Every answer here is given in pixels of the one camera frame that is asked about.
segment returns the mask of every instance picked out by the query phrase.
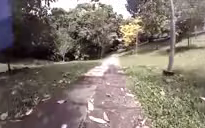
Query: grass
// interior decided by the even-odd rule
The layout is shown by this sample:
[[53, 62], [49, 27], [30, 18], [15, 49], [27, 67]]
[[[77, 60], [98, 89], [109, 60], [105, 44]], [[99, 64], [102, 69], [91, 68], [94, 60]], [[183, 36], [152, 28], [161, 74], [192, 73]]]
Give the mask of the grass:
[[205, 35], [177, 45], [176, 75], [165, 77], [168, 47], [121, 58], [128, 85], [154, 128], [205, 128]]
[[56, 97], [99, 61], [70, 62], [0, 73], [0, 114], [19, 119], [44, 100]]

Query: sunlit grass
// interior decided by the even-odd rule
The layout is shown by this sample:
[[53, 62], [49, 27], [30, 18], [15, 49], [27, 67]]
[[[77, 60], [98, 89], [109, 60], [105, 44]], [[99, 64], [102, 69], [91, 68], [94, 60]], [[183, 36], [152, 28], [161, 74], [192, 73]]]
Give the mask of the sunlit grass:
[[128, 85], [154, 128], [205, 128], [205, 35], [176, 45], [176, 75], [164, 77], [168, 46], [121, 57]]

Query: concrete path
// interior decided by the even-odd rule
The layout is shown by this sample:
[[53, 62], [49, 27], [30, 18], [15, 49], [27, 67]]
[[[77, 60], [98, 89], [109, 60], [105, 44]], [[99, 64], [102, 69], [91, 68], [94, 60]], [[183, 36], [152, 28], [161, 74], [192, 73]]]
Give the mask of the concrete path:
[[125, 82], [118, 57], [112, 56], [23, 121], [5, 128], [148, 128]]

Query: ground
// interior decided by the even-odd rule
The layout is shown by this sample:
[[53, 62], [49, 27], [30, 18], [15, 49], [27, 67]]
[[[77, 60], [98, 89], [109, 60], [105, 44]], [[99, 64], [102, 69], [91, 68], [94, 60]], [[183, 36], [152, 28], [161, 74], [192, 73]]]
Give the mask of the ground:
[[0, 73], [1, 123], [5, 128], [205, 128], [205, 35], [192, 40], [190, 47], [186, 40], [176, 45], [176, 74], [169, 77], [162, 75], [165, 43], [122, 54], [122, 67], [114, 55], [101, 66], [72, 62]]
[[205, 128], [205, 35], [176, 45], [175, 76], [165, 77], [168, 46], [143, 46], [121, 64], [129, 88], [138, 97], [153, 127]]
[[26, 68], [10, 76], [0, 73], [0, 105], [8, 105], [0, 106], [1, 111], [4, 109], [0, 113], [3, 127], [148, 128], [149, 120], [142, 116], [140, 104], [126, 88], [117, 55], [86, 72], [95, 64]]
[[60, 90], [98, 64], [99, 61], [69, 62], [0, 73], [0, 118], [6, 116], [0, 120], [5, 123], [4, 120], [24, 118], [36, 105], [56, 97]]

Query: tree trunk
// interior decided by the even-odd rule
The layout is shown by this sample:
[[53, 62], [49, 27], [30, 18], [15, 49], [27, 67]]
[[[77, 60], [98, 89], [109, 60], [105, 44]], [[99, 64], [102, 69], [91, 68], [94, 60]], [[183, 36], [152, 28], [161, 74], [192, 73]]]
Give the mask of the tree trunk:
[[138, 44], [139, 44], [139, 32], [137, 32], [137, 36], [136, 36], [135, 54], [138, 54]]
[[175, 12], [174, 12], [173, 0], [170, 0], [170, 3], [171, 3], [171, 42], [170, 42], [169, 64], [167, 67], [168, 72], [172, 72], [172, 68], [174, 64], [175, 42], [176, 42]]
[[190, 36], [188, 35], [188, 48], [190, 47]]
[[10, 73], [12, 71], [11, 65], [10, 65], [10, 58], [8, 58], [8, 60], [7, 60], [7, 67], [8, 67], [8, 72]]

